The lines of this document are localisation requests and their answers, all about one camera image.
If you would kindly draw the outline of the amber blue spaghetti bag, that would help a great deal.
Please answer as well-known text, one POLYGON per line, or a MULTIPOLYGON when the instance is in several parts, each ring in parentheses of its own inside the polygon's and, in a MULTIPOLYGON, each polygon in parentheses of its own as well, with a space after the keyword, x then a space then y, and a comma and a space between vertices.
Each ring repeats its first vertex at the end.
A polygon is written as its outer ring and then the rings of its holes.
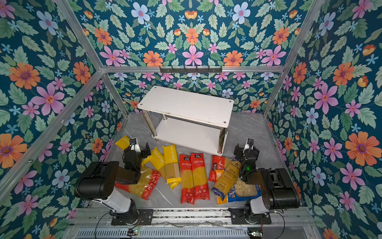
POLYGON ((239 177, 241 162, 234 160, 228 163, 211 191, 221 200, 224 200, 239 177))

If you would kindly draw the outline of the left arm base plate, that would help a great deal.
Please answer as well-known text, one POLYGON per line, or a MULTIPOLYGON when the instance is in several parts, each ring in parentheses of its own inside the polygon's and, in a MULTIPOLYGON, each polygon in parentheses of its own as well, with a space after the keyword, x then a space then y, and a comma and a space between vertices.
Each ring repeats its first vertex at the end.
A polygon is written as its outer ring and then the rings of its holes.
POLYGON ((151 225, 154 210, 152 209, 133 209, 126 213, 116 213, 110 211, 113 226, 147 226, 151 225))

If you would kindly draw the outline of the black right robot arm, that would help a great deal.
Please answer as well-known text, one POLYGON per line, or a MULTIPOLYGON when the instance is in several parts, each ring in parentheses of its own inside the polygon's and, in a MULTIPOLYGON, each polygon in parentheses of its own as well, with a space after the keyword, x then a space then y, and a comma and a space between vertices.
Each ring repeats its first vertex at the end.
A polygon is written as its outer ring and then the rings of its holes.
POLYGON ((235 158, 241 163, 239 179, 261 191, 259 197, 245 204, 246 218, 249 220, 251 216, 299 208, 300 198, 287 170, 259 168, 256 165, 259 154, 251 138, 247 139, 244 147, 237 145, 234 150, 235 158))

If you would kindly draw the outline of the yellow Pastatime spaghetti bag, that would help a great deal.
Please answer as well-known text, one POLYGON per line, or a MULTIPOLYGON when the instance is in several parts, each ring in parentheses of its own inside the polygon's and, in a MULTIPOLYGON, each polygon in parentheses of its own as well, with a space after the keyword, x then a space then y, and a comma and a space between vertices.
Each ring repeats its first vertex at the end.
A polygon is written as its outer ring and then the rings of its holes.
POLYGON ((163 146, 163 153, 166 182, 167 185, 170 186, 171 190, 173 190, 181 183, 181 173, 176 146, 174 144, 163 146))

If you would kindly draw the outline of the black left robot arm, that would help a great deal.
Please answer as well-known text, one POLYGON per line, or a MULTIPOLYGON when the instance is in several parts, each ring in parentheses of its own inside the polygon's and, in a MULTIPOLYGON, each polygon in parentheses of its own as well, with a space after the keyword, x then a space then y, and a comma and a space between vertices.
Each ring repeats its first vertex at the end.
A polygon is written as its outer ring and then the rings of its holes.
POLYGON ((115 184, 136 185, 141 177, 142 160, 150 155, 148 143, 141 148, 135 138, 131 139, 130 146, 123 150, 124 166, 121 167, 119 161, 91 163, 76 183, 75 196, 108 207, 116 219, 135 223, 139 215, 135 202, 115 188, 115 184))

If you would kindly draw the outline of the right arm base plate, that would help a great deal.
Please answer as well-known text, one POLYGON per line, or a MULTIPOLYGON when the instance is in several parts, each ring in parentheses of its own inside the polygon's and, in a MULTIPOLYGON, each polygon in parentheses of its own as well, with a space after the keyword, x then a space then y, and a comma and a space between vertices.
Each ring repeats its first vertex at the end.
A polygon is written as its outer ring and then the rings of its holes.
POLYGON ((231 222, 233 225, 270 225, 271 216, 268 213, 254 214, 250 209, 228 208, 231 213, 231 222))

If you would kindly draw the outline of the red spaghetti bag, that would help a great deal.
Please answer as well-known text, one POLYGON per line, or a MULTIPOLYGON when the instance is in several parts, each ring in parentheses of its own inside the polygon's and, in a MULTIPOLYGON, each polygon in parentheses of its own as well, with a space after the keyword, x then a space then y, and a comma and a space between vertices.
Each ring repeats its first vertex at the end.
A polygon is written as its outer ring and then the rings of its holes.
POLYGON ((194 179, 195 199, 210 200, 204 155, 202 153, 192 153, 191 165, 194 179))
POLYGON ((191 158, 187 155, 180 154, 180 171, 181 171, 181 204, 195 204, 195 185, 191 158))

